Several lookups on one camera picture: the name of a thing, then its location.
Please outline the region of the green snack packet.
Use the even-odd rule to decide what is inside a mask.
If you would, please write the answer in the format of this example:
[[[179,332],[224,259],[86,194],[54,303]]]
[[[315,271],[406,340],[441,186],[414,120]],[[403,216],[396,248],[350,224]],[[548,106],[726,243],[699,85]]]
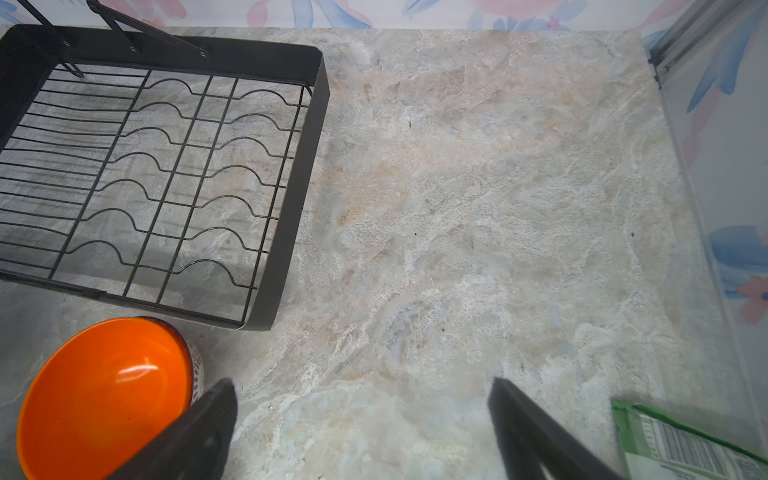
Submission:
[[[639,479],[767,480],[767,460],[656,408],[613,401],[628,476]]]

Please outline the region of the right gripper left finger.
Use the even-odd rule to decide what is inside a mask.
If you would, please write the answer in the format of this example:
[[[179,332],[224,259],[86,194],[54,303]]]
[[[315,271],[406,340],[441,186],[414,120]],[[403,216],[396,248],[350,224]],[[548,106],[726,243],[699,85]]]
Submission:
[[[109,477],[220,479],[226,467],[237,413],[234,383],[230,378],[223,378]]]

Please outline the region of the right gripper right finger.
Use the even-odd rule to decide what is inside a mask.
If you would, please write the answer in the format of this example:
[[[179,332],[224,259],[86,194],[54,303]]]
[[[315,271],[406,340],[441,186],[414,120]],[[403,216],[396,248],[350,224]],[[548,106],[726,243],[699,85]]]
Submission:
[[[488,408],[509,479],[619,477],[511,381],[494,379]]]

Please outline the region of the orange bowl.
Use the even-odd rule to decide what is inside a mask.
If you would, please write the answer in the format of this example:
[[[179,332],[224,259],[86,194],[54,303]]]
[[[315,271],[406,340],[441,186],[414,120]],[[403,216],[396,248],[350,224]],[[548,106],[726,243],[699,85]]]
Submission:
[[[105,479],[190,407],[182,346],[155,318],[102,321],[34,378],[16,451],[29,479]]]

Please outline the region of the white patterned bowl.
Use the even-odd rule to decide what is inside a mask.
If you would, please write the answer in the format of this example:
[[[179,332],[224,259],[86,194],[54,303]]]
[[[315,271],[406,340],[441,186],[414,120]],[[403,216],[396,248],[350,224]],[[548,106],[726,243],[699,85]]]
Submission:
[[[202,397],[206,390],[204,364],[199,349],[168,322],[160,319],[155,319],[155,322],[159,323],[165,330],[167,330],[182,346],[182,350],[186,355],[186,363],[188,364],[191,385],[189,404],[192,405]]]

